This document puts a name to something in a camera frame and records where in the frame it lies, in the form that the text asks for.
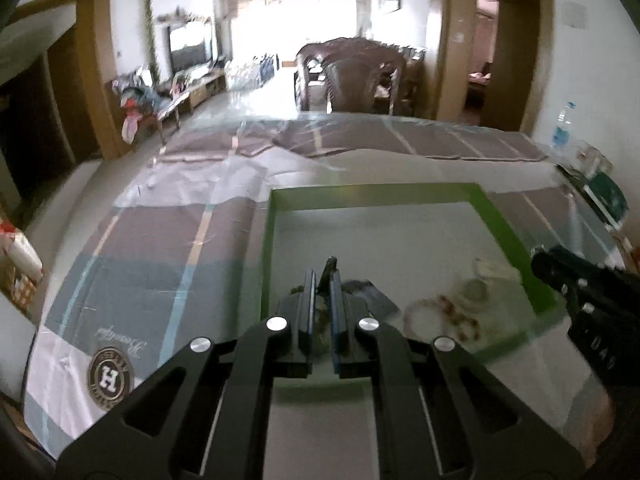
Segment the white pearl jewelry piece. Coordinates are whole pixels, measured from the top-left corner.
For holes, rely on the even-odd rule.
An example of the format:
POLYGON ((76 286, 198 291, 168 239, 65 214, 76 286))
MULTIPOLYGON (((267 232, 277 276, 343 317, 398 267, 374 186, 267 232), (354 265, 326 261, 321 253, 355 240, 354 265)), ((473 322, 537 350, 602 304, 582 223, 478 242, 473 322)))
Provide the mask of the white pearl jewelry piece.
POLYGON ((507 263, 476 258, 472 270, 472 278, 458 281, 452 290, 452 302, 465 311, 486 311, 496 303, 500 290, 523 283, 521 272, 507 263))

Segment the green and white box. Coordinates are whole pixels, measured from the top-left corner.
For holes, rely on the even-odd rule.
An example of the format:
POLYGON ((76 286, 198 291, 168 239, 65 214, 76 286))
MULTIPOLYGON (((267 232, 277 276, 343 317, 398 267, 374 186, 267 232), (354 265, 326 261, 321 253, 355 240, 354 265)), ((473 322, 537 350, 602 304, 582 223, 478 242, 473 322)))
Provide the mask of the green and white box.
POLYGON ((624 226, 628 203, 622 189, 612 179, 613 164, 597 148, 580 146, 572 163, 582 194, 596 207, 597 214, 614 231, 624 226))

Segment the black watch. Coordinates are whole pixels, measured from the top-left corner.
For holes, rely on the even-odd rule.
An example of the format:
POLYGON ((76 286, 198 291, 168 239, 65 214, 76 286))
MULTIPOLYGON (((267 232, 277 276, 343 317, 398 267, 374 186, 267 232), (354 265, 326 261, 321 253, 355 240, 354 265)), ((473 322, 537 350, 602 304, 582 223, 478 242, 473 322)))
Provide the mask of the black watch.
POLYGON ((362 318, 381 322, 400 313, 396 304, 371 281, 343 281, 335 257, 326 260, 311 296, 316 306, 310 348, 317 359, 352 356, 355 327, 362 318))

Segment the green cardboard box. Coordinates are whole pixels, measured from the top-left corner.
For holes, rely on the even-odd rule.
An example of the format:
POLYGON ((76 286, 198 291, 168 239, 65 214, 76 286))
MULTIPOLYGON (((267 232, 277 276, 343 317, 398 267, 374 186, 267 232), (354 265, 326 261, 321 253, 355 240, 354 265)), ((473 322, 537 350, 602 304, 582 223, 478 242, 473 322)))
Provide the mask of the green cardboard box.
POLYGON ((508 385, 551 385, 542 335, 559 321, 550 288, 530 270, 529 252, 489 196, 476 184, 401 183, 279 188, 270 193, 262 250, 260 312, 337 258, 343 280, 369 280, 400 309, 388 320, 412 322, 416 337, 451 335, 433 304, 452 298, 472 278, 476 258, 517 268, 521 286, 498 292, 480 312, 482 336, 465 348, 508 385))

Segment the checked grey pink tablecloth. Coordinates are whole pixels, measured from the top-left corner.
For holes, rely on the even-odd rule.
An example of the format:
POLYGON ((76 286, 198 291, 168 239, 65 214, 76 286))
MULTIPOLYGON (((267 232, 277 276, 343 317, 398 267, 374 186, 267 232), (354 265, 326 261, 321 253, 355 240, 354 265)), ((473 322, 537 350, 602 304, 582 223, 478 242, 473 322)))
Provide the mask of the checked grey pink tablecloth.
MULTIPOLYGON (((318 284, 326 262, 273 312, 260 312, 271 191, 401 183, 478 185, 530 263, 536 249, 560 245, 629 272, 577 172, 521 133, 346 114, 196 128, 119 194, 43 317, 25 399, 36 474, 58 479, 66 448, 192 340, 238 339, 276 315, 308 271, 318 284)), ((549 288, 561 315, 541 337, 549 387, 514 388, 469 352, 465 343, 483 333, 480 312, 452 298, 433 302, 451 335, 420 339, 406 314, 401 326, 382 322, 416 341, 449 337, 469 352, 579 453, 578 479, 637 478, 639 398, 608 395, 567 336, 564 298, 549 288)), ((339 378, 332 356, 312 353, 307 377, 276 379, 261 479, 383 479, 369 379, 339 378)))

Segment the plastic water bottle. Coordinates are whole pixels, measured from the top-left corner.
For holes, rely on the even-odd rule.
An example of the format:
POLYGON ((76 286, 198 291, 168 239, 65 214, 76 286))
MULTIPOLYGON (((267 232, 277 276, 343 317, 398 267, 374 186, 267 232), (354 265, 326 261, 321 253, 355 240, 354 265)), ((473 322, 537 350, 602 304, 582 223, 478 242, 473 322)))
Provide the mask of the plastic water bottle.
POLYGON ((575 108, 576 104, 573 101, 567 101, 559 112, 551 138, 551 147, 556 152, 563 151, 570 142, 575 108))

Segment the white bottle red cap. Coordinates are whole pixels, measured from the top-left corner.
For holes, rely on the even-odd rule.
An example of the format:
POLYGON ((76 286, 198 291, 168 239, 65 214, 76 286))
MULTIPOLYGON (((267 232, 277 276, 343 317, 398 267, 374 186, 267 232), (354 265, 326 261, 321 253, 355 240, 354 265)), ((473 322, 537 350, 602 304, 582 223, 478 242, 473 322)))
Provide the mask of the white bottle red cap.
POLYGON ((43 278, 43 265, 26 235, 11 222, 1 221, 1 250, 13 265, 35 284, 43 278))

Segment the pile of clothes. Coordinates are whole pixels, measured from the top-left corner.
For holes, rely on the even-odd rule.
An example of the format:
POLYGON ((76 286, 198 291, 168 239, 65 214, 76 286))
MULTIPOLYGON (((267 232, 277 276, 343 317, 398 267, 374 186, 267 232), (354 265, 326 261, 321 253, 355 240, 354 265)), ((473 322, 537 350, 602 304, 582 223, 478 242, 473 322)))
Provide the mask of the pile of clothes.
POLYGON ((122 140, 127 144, 134 143, 143 119, 156 117, 170 103, 170 99, 161 96, 154 88, 151 71, 146 66, 116 77, 111 88, 125 114, 122 140))

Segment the wooden tv cabinet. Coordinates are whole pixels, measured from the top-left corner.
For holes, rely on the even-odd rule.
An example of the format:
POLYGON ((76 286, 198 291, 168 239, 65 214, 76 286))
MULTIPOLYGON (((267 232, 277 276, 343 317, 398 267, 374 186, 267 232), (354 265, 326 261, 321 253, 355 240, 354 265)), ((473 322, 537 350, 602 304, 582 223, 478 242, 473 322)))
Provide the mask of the wooden tv cabinet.
POLYGON ((155 116, 157 129, 163 131, 163 124, 169 118, 179 128, 182 113, 193 115, 200 105, 226 90, 226 72, 221 68, 214 68, 202 78, 191 81, 182 91, 171 95, 169 101, 155 116))

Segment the dark wooden chair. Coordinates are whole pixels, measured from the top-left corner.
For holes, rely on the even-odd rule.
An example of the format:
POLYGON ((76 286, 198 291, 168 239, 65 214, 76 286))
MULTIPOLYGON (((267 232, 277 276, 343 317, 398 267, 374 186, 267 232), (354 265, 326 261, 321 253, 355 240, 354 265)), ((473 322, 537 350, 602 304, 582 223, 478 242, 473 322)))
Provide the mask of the dark wooden chair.
POLYGON ((305 44, 296 54, 294 99, 301 112, 322 96, 339 113, 414 117, 424 83, 425 51, 363 37, 305 44))

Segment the flat screen television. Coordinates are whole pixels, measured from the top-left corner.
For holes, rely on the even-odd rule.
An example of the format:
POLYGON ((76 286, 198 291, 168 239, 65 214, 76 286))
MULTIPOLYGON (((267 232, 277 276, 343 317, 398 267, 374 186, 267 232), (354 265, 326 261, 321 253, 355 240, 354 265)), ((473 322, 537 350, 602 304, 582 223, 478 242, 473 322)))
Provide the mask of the flat screen television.
POLYGON ((169 58, 175 73, 213 58, 213 29, 209 22, 192 21, 173 27, 168 32, 169 58))

